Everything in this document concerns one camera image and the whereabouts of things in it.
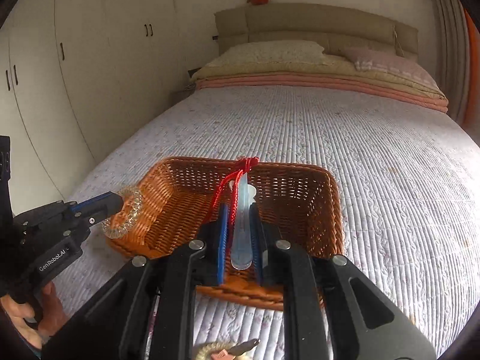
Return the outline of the person's left hand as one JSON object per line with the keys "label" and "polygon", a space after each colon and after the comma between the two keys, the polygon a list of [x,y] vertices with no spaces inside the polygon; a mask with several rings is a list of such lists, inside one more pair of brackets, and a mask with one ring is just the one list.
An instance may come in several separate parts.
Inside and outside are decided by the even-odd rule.
{"label": "person's left hand", "polygon": [[10,295],[1,297],[1,307],[22,338],[36,350],[40,350],[46,339],[55,335],[68,321],[63,305],[59,300],[55,284],[50,281],[41,290],[43,318],[37,328],[31,328],[28,322],[35,318],[35,311],[29,303],[17,303]]}

